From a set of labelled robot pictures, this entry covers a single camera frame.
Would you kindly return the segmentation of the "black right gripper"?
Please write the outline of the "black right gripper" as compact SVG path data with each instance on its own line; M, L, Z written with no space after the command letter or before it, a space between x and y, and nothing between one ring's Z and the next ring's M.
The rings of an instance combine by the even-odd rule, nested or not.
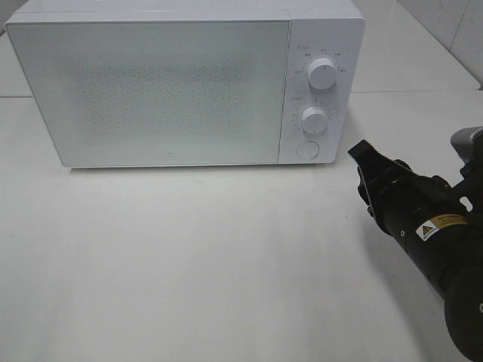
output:
M414 263L475 261L476 225L445 180L415 174L403 161L380 154L367 140L359 141L348 154L357 164L358 193L369 215Z

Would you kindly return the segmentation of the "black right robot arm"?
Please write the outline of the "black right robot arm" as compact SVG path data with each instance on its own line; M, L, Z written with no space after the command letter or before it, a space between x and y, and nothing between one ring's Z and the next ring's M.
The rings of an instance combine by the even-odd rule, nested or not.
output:
M482 224L440 176L414 173L401 160L362 140L349 155L358 193L379 228L395 239L444 301L445 323L457 349L482 359Z

